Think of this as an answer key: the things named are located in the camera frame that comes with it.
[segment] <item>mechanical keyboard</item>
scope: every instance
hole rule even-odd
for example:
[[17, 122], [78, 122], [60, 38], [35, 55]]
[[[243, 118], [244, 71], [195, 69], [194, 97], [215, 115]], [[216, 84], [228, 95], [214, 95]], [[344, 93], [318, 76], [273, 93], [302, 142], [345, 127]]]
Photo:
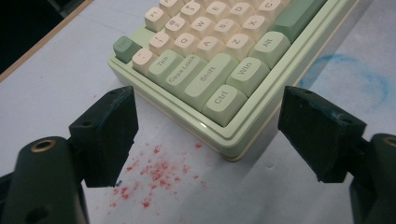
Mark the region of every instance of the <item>mechanical keyboard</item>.
[[118, 79], [213, 147], [243, 157], [359, 0], [160, 0], [113, 45]]

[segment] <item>white table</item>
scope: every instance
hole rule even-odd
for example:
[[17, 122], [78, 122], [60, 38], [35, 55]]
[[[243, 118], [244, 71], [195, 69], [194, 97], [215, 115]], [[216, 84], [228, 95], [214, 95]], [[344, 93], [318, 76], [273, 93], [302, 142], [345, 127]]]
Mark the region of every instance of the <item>white table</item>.
[[[0, 175], [13, 171], [28, 143], [68, 138], [76, 118], [122, 86], [106, 62], [112, 44], [157, 3], [93, 1], [0, 83]], [[313, 85], [302, 83], [365, 121], [367, 140], [396, 134], [395, 11], [393, 0], [374, 0], [333, 57], [313, 65]], [[319, 183], [276, 127], [232, 163], [138, 96], [136, 107], [140, 129], [120, 187], [85, 189], [92, 224], [353, 222], [351, 176], [343, 184]], [[162, 182], [152, 179], [157, 167]]]

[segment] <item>ctrl key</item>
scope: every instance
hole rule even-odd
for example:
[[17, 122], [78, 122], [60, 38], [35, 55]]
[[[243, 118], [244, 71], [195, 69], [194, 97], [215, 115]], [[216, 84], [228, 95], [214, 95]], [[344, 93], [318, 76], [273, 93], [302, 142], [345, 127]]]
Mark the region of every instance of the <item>ctrl key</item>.
[[222, 127], [228, 125], [248, 98], [235, 87], [222, 85], [210, 97], [203, 109], [203, 114]]
[[136, 44], [132, 39], [123, 35], [114, 44], [113, 49], [116, 53], [116, 58], [123, 63], [128, 63], [132, 60], [132, 56], [136, 54], [142, 47]]

